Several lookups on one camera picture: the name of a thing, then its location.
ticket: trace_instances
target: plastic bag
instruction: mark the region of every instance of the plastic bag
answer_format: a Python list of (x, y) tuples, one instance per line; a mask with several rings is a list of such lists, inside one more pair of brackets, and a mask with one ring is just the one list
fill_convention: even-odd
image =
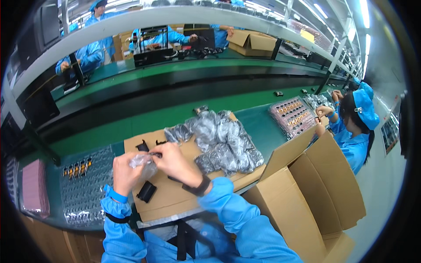
[(129, 166), (133, 169), (136, 169), (136, 167), (140, 165), (145, 166), (143, 167), (139, 182), (149, 180), (158, 171), (156, 164), (153, 162), (152, 157), (149, 154), (138, 154), (129, 162)]

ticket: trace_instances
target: worker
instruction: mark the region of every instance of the worker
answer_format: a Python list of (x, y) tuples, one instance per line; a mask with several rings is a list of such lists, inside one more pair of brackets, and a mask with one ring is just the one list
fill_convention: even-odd
[[(161, 44), (165, 43), (165, 42), (169, 42), (169, 43), (180, 43), (180, 44), (187, 44), (190, 42), (194, 42), (197, 40), (197, 35), (196, 34), (192, 34), (188, 37), (175, 32), (174, 30), (172, 30), (171, 27), (167, 27), (168, 30), (168, 40), (166, 39), (166, 33), (162, 33), (159, 35), (155, 35), (155, 36), (147, 36), (145, 39), (143, 39), (141, 37), (140, 39), (140, 47), (142, 48), (142, 51), (144, 48), (153, 50), (157, 47), (159, 47)], [(139, 29), (135, 29), (132, 33), (132, 38), (134, 36), (134, 34), (136, 34), (137, 37), (139, 37)], [(129, 50), (131, 52), (134, 51), (133, 49), (133, 43), (129, 44)]]
[[(78, 28), (77, 22), (69, 26), (69, 31), (72, 32)], [(89, 45), (84, 46), (76, 51), (76, 59), (80, 65), (82, 73), (88, 73), (101, 65), (102, 62), (102, 51), (98, 41), (95, 41)], [(56, 74), (60, 75), (64, 70), (71, 67), (70, 57), (60, 59), (56, 65)]]
[(370, 157), (374, 141), (374, 129), (379, 124), (378, 115), (374, 112), (373, 102), (364, 90), (347, 92), (342, 99), (339, 112), (327, 106), (317, 107), (316, 133), (320, 137), (325, 127), (320, 117), (329, 118), (333, 137), (341, 148), (348, 163), (357, 174)]
[[(92, 12), (92, 14), (85, 23), (86, 27), (94, 23), (97, 23), (98, 21), (101, 21), (103, 19), (110, 18), (112, 16), (116, 16), (122, 13), (126, 13), (126, 11), (105, 13), (106, 4), (107, 4), (107, 0), (96, 0), (91, 5), (91, 8), (89, 8), (89, 11)], [(107, 65), (111, 62), (112, 56), (115, 53), (114, 41), (112, 39), (112, 36), (106, 37), (100, 40), (99, 44), (101, 45), (101, 48), (103, 49), (102, 62), (104, 63), (104, 65)]]
[[(354, 77), (353, 82), (349, 83), (349, 90), (350, 91), (354, 91), (354, 90), (364, 90), (368, 97), (373, 100), (374, 98), (374, 92), (373, 89), (370, 87), (370, 85), (368, 85), (365, 82), (360, 82), (359, 79), (357, 79), (356, 77)], [(334, 90), (332, 92), (332, 99), (335, 102), (335, 109), (337, 112), (339, 112), (339, 104), (341, 102), (341, 100), (344, 98), (344, 96), (342, 95), (340, 90)]]
[[(244, 2), (241, 0), (216, 0), (216, 2), (226, 2), (231, 5), (244, 6)], [(239, 27), (230, 27), (218, 24), (210, 25), (213, 28), (213, 33), (215, 34), (215, 47), (216, 48), (225, 48), (228, 46), (229, 42), (226, 39), (227, 36), (232, 37), (234, 35), (234, 29), (243, 29)]]
[[(184, 253), (187, 262), (302, 262), (288, 248), (269, 219), (260, 215), (259, 208), (233, 193), (234, 185), (228, 178), (217, 177), (212, 181), (206, 179), (186, 161), (176, 143), (158, 145), (150, 151), (152, 152), (162, 153), (162, 158), (152, 155), (158, 169), (192, 187), (196, 195), (202, 196), (197, 199), (199, 205), (215, 213), (223, 223), (221, 227), (215, 223), (205, 223), (200, 231), (190, 232), (200, 242), (189, 242), (190, 236), (185, 234), (185, 243), (191, 244), (190, 247), (195, 250), (194, 253), (191, 252), (192, 255)], [(183, 243), (177, 242), (177, 246), (170, 244), (153, 234), (152, 230), (144, 232), (143, 242), (129, 224), (124, 223), (132, 213), (127, 196), (138, 183), (143, 169), (142, 166), (133, 169), (128, 165), (138, 154), (146, 152), (129, 152), (114, 158), (114, 188), (106, 186), (105, 198), (101, 200), (106, 213), (102, 263), (141, 262), (142, 258), (146, 258), (149, 263), (169, 263), (176, 262), (178, 254), (183, 256)], [(188, 229), (193, 226), (188, 225), (185, 228), (189, 233)], [(228, 232), (237, 235), (235, 244)]]

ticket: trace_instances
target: ponytail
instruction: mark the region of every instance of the ponytail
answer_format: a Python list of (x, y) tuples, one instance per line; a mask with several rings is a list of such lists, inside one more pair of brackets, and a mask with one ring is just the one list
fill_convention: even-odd
[(367, 162), (367, 159), (370, 157), (370, 150), (371, 147), (373, 146), (373, 142), (374, 142), (374, 131), (370, 130), (370, 133), (368, 135), (368, 147), (367, 147), (367, 156), (365, 157), (365, 161), (364, 164)]

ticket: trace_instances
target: hand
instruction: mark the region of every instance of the hand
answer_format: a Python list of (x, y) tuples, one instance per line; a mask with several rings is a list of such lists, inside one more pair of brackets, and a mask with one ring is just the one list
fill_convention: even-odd
[(197, 35), (196, 34), (190, 35), (189, 42), (194, 42), (196, 40), (197, 40)]
[(338, 94), (335, 91), (332, 91), (332, 99), (334, 102), (339, 101)]
[(144, 165), (137, 166), (136, 169), (133, 169), (129, 166), (129, 162), (138, 154), (147, 153), (145, 151), (128, 152), (114, 158), (112, 163), (114, 192), (126, 197), (137, 184), (140, 176), (142, 175)]
[(317, 127), (316, 127), (316, 134), (317, 134), (317, 136), (322, 136), (324, 133), (325, 133), (325, 131), (326, 131), (326, 129), (325, 129), (325, 127), (323, 126), (323, 124), (322, 124), (322, 121), (320, 120), (320, 118), (315, 118), (314, 119), (315, 121), (316, 121), (316, 125), (317, 125)]
[(227, 31), (228, 36), (232, 37), (234, 35), (234, 27), (228, 27)]
[(158, 169), (190, 187), (198, 187), (203, 180), (202, 174), (184, 158), (177, 143), (164, 143), (149, 152), (160, 152), (162, 158), (152, 155)]
[(316, 108), (316, 114), (319, 118), (322, 116), (331, 116), (335, 111), (327, 106), (319, 106)]
[(68, 67), (69, 67), (69, 63), (67, 61), (63, 61), (60, 64), (60, 70), (61, 70), (61, 72), (63, 72), (64, 70), (66, 70)]
[(154, 49), (158, 48), (159, 46), (160, 46), (159, 43), (153, 43), (153, 44), (147, 45), (146, 48), (148, 50), (154, 50)]
[(340, 90), (334, 90), (333, 92), (332, 92), (332, 98), (333, 98), (333, 94), (336, 94), (337, 95), (337, 97), (338, 97), (338, 99), (341, 101), (343, 98), (344, 98), (344, 96), (342, 95), (342, 93), (341, 93), (341, 91)]

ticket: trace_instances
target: black strap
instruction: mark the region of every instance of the black strap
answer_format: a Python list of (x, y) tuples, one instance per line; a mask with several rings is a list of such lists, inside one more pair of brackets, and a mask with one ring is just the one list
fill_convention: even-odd
[(117, 218), (115, 216), (110, 215), (109, 213), (105, 213), (105, 215), (114, 223), (118, 224), (125, 224), (129, 222), (130, 216), (126, 216), (125, 218)]

